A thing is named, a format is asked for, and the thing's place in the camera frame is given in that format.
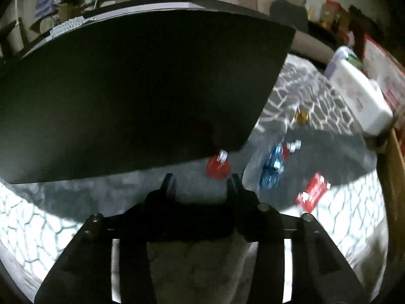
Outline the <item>white tissue box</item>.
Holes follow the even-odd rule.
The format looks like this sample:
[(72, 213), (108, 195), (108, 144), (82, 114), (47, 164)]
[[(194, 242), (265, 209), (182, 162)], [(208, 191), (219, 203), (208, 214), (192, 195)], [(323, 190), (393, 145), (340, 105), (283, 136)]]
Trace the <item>white tissue box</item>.
[(378, 83), (368, 79), (346, 60), (340, 60), (330, 77), (333, 88), (342, 96), (362, 133), (376, 137), (393, 121), (393, 112)]

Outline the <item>red white snack bag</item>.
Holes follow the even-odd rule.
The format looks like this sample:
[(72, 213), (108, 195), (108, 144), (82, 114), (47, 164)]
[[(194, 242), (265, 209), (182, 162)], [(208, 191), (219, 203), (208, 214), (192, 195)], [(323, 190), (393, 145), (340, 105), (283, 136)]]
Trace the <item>red white snack bag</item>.
[(392, 111), (404, 106), (404, 68), (368, 34), (364, 35), (363, 70), (375, 80)]

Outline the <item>red sachet packet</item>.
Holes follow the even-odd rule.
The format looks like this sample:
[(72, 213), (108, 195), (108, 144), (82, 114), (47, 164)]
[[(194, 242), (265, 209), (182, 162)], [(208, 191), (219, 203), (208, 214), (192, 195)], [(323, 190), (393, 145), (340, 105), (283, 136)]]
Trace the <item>red sachet packet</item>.
[(330, 182), (322, 174), (317, 172), (311, 178), (307, 188), (298, 194), (296, 203), (306, 213), (311, 213), (330, 187)]

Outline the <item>red round candy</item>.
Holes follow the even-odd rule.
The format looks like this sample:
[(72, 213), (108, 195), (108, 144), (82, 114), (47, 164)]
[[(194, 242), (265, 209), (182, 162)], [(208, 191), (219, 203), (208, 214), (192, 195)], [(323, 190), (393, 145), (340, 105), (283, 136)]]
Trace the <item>red round candy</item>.
[(209, 177), (215, 179), (224, 179), (231, 173), (231, 164), (228, 159), (228, 153), (220, 150), (216, 156), (208, 160), (206, 173)]
[(283, 146), (283, 159), (286, 160), (288, 157), (296, 152), (297, 150), (301, 149), (301, 140), (296, 140), (293, 142), (289, 142), (284, 144)]

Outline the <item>black storage box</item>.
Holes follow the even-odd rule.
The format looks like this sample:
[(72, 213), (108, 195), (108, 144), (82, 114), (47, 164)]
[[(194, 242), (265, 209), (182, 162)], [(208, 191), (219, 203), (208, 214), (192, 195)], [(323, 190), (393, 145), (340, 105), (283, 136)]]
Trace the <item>black storage box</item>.
[(1, 76), (1, 177), (41, 183), (239, 150), (295, 31), (214, 0), (139, 0)]

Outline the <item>blue candy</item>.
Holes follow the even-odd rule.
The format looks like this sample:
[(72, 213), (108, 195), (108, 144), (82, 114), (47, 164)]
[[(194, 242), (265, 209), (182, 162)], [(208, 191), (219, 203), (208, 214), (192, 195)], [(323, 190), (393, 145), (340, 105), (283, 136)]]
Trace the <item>blue candy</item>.
[(282, 173), (284, 172), (284, 147), (278, 143), (267, 156), (260, 176), (260, 187), (262, 189), (274, 189), (278, 186)]

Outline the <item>grey patterned table cloth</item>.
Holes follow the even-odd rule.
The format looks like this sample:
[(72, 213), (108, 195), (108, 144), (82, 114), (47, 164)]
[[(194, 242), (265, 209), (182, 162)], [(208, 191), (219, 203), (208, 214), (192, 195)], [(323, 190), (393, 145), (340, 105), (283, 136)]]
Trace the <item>grey patterned table cloth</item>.
[[(301, 126), (298, 110), (310, 113)], [(262, 189), (270, 150), (301, 140), (284, 160), (274, 189)], [(354, 118), (330, 82), (303, 58), (288, 55), (245, 147), (230, 156), (232, 170), (281, 213), (300, 216), (295, 202), (319, 172), (331, 183), (314, 217), (348, 260), (368, 299), (381, 288), (388, 232), (376, 154), (367, 149)], [(32, 300), (58, 256), (90, 214), (123, 213), (158, 188), (166, 173), (178, 181), (181, 200), (215, 202), (225, 183), (205, 174), (205, 160), (83, 180), (1, 183), (1, 262)], [(168, 244), (148, 248), (159, 303), (245, 303), (257, 245), (234, 237), (220, 244)]]

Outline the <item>dark green cushion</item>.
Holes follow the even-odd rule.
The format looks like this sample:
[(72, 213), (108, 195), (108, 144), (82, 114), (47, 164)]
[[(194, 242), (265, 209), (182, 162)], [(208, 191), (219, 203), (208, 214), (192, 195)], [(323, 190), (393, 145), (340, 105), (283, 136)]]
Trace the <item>dark green cushion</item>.
[(275, 0), (269, 8), (272, 21), (308, 33), (308, 14), (304, 6), (297, 6), (286, 0)]

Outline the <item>gold candy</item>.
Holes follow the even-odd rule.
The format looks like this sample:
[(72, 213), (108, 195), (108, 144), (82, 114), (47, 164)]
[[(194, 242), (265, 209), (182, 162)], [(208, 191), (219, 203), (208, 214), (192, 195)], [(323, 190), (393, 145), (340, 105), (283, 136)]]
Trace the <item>gold candy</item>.
[(298, 110), (295, 113), (294, 120), (297, 124), (301, 126), (307, 125), (310, 122), (310, 113), (305, 109)]

